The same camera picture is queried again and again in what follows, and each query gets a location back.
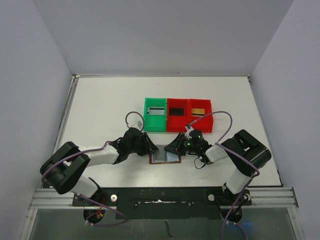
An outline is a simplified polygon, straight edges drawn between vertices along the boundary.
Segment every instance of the red container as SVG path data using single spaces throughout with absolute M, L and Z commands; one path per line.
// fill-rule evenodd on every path
M 166 131 L 185 133 L 185 127 L 190 121 L 189 100 L 168 98 L 166 103 Z
M 204 114 L 212 113 L 211 101 L 207 99 L 189 99 L 189 110 L 188 115 L 190 116 L 190 123 L 200 116 L 192 116 L 192 109 L 203 109 Z M 200 121 L 192 125 L 194 129 L 201 130 L 203 133 L 211 133 L 214 126 L 213 115 L 206 116 Z

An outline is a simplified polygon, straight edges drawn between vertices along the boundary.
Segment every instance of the white wall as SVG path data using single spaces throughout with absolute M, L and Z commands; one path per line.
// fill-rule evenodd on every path
M 0 233 L 19 238 L 50 156 L 71 73 L 31 0 L 0 7 Z
M 74 74 L 251 74 L 293 0 L 34 0 Z
M 279 172 L 308 240 L 320 236 L 320 1 L 295 0 L 252 74 Z

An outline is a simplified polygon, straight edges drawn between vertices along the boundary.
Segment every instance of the green container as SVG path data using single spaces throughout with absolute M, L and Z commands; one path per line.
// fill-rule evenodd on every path
M 165 132 L 167 128 L 167 99 L 145 98 L 144 130 L 148 132 Z

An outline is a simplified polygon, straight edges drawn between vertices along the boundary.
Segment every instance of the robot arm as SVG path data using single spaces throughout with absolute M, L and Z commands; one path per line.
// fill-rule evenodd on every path
M 232 195 L 240 193 L 255 173 L 251 166 L 233 153 L 245 158 L 257 169 L 262 168 L 271 159 L 268 148 L 244 129 L 221 144 L 211 145 L 204 139 L 200 130 L 195 130 L 190 126 L 186 128 L 186 134 L 179 133 L 164 150 L 179 156 L 184 156 L 186 153 L 196 155 L 206 165 L 230 157 L 236 169 L 223 189 L 230 191 Z
M 40 173 L 45 176 L 45 182 L 53 186 L 59 194 L 71 191 L 91 198 L 99 186 L 82 176 L 87 167 L 119 164 L 126 160 L 129 154 L 145 156 L 159 150 L 147 133 L 141 132 L 139 126 L 139 122 L 134 124 L 123 137 L 100 148 L 78 147 L 72 141 L 66 142 L 42 165 Z

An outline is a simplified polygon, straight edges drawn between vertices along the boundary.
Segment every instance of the wall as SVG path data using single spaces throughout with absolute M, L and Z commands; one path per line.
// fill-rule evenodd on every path
M 279 172 L 306 239 L 319 239 L 320 1 L 295 0 L 252 74 Z
M 251 74 L 293 0 L 34 0 L 75 74 Z
M 1 2 L 0 32 L 0 232 L 16 240 L 72 76 L 31 0 Z

